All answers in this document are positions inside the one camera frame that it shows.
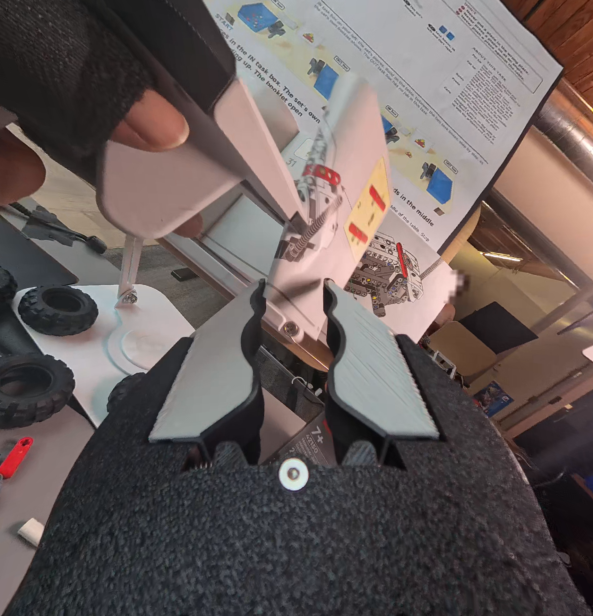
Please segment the black rubber toy tire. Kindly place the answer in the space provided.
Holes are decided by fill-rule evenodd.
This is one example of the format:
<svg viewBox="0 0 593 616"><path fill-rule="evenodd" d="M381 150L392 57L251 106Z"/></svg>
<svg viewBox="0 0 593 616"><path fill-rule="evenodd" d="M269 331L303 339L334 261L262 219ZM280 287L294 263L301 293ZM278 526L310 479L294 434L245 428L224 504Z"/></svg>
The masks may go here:
<svg viewBox="0 0 593 616"><path fill-rule="evenodd" d="M0 312L11 307L17 292L17 282L13 275L0 266Z"/></svg>
<svg viewBox="0 0 593 616"><path fill-rule="evenodd" d="M111 413L134 391L145 378L146 373L139 372L128 375L119 381L108 395L106 411Z"/></svg>
<svg viewBox="0 0 593 616"><path fill-rule="evenodd" d="M0 357L0 429L45 421L69 402L75 388L71 369L50 355Z"/></svg>
<svg viewBox="0 0 593 616"><path fill-rule="evenodd" d="M87 331L99 315L95 300L70 286L32 288L21 297L17 311L31 329L59 337Z"/></svg>

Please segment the small white tube piece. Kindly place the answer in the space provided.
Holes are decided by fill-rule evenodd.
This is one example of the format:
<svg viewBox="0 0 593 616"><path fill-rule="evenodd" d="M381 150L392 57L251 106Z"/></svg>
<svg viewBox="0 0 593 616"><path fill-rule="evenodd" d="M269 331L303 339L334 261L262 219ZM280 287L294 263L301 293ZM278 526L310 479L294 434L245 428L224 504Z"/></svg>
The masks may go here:
<svg viewBox="0 0 593 616"><path fill-rule="evenodd" d="M32 546L34 549L37 549L39 547L44 531L45 525L42 524L39 520L31 518L25 523L23 523L23 525L18 529L17 535L25 543Z"/></svg>

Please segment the silver ceiling duct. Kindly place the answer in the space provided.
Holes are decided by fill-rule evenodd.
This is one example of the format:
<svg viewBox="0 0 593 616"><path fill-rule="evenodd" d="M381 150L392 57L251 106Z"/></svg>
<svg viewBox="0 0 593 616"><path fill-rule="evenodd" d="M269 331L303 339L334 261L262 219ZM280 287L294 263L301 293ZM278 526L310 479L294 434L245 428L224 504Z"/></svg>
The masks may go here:
<svg viewBox="0 0 593 616"><path fill-rule="evenodd" d="M544 102L534 126L593 183L593 108L566 79Z"/></svg>

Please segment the large printed instruction sheet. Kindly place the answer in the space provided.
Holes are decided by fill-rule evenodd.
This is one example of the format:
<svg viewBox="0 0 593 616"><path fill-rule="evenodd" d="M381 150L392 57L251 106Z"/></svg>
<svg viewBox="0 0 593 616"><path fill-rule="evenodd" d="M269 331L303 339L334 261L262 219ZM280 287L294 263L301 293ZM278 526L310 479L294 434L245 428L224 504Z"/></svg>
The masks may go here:
<svg viewBox="0 0 593 616"><path fill-rule="evenodd" d="M394 212L442 253L563 67L502 1L205 1L258 102L313 137L331 91L377 93Z"/></svg>

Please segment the building instruction booklet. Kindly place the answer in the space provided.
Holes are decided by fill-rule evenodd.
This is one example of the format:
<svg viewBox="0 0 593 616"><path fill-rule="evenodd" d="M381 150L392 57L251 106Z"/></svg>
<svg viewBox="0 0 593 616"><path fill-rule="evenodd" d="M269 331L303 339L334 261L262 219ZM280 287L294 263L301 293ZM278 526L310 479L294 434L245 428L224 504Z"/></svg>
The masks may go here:
<svg viewBox="0 0 593 616"><path fill-rule="evenodd" d="M295 187L305 226L285 226L277 245L265 288L270 326L299 343L325 334L330 279L418 343L456 279L400 213L377 95L366 80L335 83Z"/></svg>

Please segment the dark monitor panel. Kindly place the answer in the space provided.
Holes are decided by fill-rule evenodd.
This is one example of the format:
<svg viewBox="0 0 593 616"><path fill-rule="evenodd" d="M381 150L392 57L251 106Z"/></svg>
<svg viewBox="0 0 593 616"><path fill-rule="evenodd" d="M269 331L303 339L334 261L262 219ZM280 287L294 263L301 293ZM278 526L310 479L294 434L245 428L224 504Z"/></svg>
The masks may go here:
<svg viewBox="0 0 593 616"><path fill-rule="evenodd" d="M498 302L471 312L459 323L496 355L539 337Z"/></svg>

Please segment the toy truck set box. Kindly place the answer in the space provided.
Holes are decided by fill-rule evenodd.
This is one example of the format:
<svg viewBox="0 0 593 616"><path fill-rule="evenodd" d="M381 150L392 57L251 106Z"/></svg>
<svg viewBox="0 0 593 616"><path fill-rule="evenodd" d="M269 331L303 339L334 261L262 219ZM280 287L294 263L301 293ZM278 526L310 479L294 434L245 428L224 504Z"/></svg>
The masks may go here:
<svg viewBox="0 0 593 616"><path fill-rule="evenodd" d="M337 466L333 438L325 412L317 415L279 450L261 460L260 464L270 465L287 458L300 458L308 465Z"/></svg>

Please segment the blue printed box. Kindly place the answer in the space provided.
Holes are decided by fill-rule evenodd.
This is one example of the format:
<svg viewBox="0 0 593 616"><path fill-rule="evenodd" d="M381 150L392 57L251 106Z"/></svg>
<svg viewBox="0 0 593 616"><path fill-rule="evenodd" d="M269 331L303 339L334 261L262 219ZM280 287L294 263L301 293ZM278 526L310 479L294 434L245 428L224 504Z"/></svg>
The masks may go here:
<svg viewBox="0 0 593 616"><path fill-rule="evenodd" d="M497 381L491 381L473 394L472 399L488 418L492 418L514 402L514 399L501 388Z"/></svg>

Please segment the white document stand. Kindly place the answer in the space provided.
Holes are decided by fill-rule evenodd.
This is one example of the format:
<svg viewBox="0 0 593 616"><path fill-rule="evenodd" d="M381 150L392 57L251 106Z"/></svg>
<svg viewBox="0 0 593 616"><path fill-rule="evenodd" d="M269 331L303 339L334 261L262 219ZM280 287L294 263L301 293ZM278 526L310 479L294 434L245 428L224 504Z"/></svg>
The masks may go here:
<svg viewBox="0 0 593 616"><path fill-rule="evenodd" d="M50 236L57 235L60 237L59 241L32 238L32 240L36 242L40 241L40 246L43 246L42 249L47 248L49 254L53 253L53 251L57 252L57 250L53 248L57 243L68 247L82 245L88 250L90 249L85 246L83 242L78 241L70 235L61 234L60 232L42 225L39 225L38 228L42 232L48 232ZM148 335L151 333L149 331L148 321L145 327L144 321L140 317L136 318L130 311L128 311L130 314L128 317L125 311L120 312L126 307L129 308L137 304L138 294L136 292L136 285L144 285L141 283L135 284L133 288L137 298L135 303L127 304L117 302L118 279L120 278L118 266L121 265L123 249L108 249L102 255L96 252L94 253L104 257L109 263L116 267L118 275L117 281L93 282L79 279L72 285L64 286L77 288L89 295L83 290L85 287L89 288L91 285L116 285L116 303L113 305L113 310L115 310L115 312L113 313L108 306L101 311L103 313L102 316L106 319L103 327L99 326L97 318L93 326L83 333L64 337L49 336L41 334L24 324L18 311L17 313L19 320L23 326L26 327L29 334L31 334L31 337L36 345L38 345L39 349L44 354L51 355L65 362L71 369L75 377L75 389L70 399L70 406L74 408L75 404L78 404L80 408L87 402L85 413L93 427L97 428L108 415L106 405L111 390L119 381L128 375L139 372L147 373L157 363L154 362L153 359L156 357L156 353L159 355L157 350L161 349L164 344L161 342L158 344L159 336L157 336L157 334ZM171 269L177 266L176 259L162 246L154 245L142 247L141 266L142 273L140 276L146 281L162 283L162 288L169 292L169 297L167 297L169 301L173 303L177 310L193 327L193 332L186 336L190 336L194 333L195 327L191 324L191 321L194 321L198 325L202 325L228 303L224 297L200 278L193 282L176 281L169 273ZM30 289L32 288L17 292L13 302L14 308L18 308L21 297ZM91 293L92 295L89 296L91 296L95 302L97 299L99 300L98 291L91 291Z"/></svg>

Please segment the grey desk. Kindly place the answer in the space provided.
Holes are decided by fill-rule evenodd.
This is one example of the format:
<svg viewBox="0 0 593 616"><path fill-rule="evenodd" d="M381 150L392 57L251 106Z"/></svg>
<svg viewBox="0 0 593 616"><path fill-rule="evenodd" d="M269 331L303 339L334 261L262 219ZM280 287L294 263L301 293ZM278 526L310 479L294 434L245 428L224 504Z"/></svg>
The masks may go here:
<svg viewBox="0 0 593 616"><path fill-rule="evenodd" d="M40 241L31 241L43 250ZM64 258L65 265L75 268L72 275L78 280L117 281L116 267L90 249L59 243L53 248L57 252L45 252L52 258ZM101 311L108 306L115 312L116 285L91 285L83 290L89 295L91 291L99 292L99 300L96 300L100 308L98 323L103 327L106 319ZM164 344L161 349L154 347L159 349L159 355L156 353L153 359L157 362L178 339L191 334L193 327L160 291L136 285L136 292L137 304L120 312L125 311L128 317L130 311L144 321L145 327L149 322L151 333L148 335L157 334L158 344ZM84 409L81 412L78 406L75 409L65 406L46 421L28 427L0 429L0 459L4 459L21 438L34 439L22 464L11 479L2 482L0 491L0 615L21 584L36 550L18 537L18 529L31 518L46 523L65 479L94 432L85 413L86 404L80 407Z"/></svg>

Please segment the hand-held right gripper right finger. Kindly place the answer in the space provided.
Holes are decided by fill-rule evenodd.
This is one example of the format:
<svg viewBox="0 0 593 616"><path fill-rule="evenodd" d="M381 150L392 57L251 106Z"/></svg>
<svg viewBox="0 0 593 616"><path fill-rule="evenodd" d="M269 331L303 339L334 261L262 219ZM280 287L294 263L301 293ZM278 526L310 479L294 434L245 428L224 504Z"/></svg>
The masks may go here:
<svg viewBox="0 0 593 616"><path fill-rule="evenodd" d="M401 465L399 441L440 441L441 430L396 335L331 279L323 285L327 344L325 419L338 465L363 446L375 465Z"/></svg>

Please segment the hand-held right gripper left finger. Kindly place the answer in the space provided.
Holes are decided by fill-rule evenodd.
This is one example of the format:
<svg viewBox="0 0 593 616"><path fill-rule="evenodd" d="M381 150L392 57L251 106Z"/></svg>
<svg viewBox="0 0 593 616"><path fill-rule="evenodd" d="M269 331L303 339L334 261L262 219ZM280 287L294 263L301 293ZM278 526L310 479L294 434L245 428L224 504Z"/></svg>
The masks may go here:
<svg viewBox="0 0 593 616"><path fill-rule="evenodd" d="M220 443L234 442L248 464L258 464L264 397L256 353L262 342L265 286L264 278L252 283L196 329L150 443L193 443L210 460Z"/></svg>

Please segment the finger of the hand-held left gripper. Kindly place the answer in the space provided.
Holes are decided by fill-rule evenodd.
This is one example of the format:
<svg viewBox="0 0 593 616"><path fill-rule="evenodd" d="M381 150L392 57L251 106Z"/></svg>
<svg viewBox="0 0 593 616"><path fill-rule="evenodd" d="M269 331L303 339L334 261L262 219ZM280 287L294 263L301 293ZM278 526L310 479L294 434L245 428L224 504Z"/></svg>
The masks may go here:
<svg viewBox="0 0 593 616"><path fill-rule="evenodd" d="M306 207L282 156L300 129L287 105L270 91L254 98L235 78L214 108L217 126L246 165L244 192L282 224L305 224Z"/></svg>
<svg viewBox="0 0 593 616"><path fill-rule="evenodd" d="M127 234L159 238L186 224L243 179L239 156L213 115L186 119L189 136L153 153L106 143L98 163L97 201Z"/></svg>

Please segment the red thin lever piece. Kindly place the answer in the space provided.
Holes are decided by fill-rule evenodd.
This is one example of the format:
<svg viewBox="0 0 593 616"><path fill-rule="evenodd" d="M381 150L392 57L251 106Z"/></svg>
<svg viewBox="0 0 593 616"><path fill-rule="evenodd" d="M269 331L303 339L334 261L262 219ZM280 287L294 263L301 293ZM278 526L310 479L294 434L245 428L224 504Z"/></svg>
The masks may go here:
<svg viewBox="0 0 593 616"><path fill-rule="evenodd" d="M29 453L33 443L34 439L32 437L23 437L15 443L14 447L0 464L0 475L4 480L9 480L13 477Z"/></svg>

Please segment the black angular plastic object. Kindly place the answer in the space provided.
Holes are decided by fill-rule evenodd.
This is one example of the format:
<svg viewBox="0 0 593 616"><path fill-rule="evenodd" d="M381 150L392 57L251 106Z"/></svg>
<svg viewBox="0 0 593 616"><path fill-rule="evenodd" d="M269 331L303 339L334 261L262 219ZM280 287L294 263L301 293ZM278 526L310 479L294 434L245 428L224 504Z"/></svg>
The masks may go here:
<svg viewBox="0 0 593 616"><path fill-rule="evenodd" d="M93 250L94 252L100 255L104 254L108 250L106 243L103 242L103 240L101 240L99 237L95 235L91 235L91 236L84 235L74 230L71 230L68 227L63 226L62 224L55 224L54 222L50 222L47 219L42 218L42 216L37 214L35 211L30 211L23 206L21 206L21 208L18 209L18 211L21 214L24 214L25 216L27 216L29 219L38 222L42 226L51 228L62 234L67 234L67 235L74 237L75 239L77 239L80 242L83 242L88 248L90 248L91 250Z"/></svg>

